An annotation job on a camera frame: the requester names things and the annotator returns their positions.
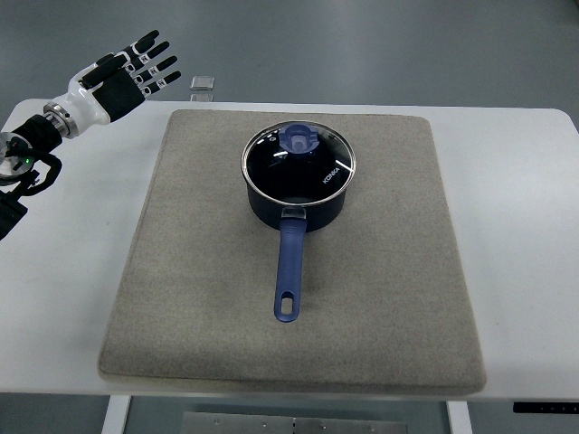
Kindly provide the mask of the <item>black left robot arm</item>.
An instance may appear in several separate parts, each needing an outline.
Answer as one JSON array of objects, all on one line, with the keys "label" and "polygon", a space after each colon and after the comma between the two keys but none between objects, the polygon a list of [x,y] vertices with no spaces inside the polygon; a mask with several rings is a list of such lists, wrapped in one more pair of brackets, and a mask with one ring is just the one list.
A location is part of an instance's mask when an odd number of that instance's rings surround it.
[{"label": "black left robot arm", "polygon": [[62,161],[52,151],[62,144],[64,130],[50,115],[34,115],[12,132],[1,134],[1,237],[5,238],[27,214],[20,203],[54,184]]}]

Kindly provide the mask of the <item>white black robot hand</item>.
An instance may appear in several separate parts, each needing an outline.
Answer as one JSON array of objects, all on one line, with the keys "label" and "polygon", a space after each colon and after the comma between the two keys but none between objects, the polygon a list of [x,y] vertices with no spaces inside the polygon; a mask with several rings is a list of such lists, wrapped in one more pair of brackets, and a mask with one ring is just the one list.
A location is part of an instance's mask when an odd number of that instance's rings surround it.
[{"label": "white black robot hand", "polygon": [[125,117],[181,76],[170,70],[175,55],[160,58],[169,42],[158,42],[158,36],[159,31],[153,30],[78,72],[67,92],[44,106],[43,116],[64,138]]}]

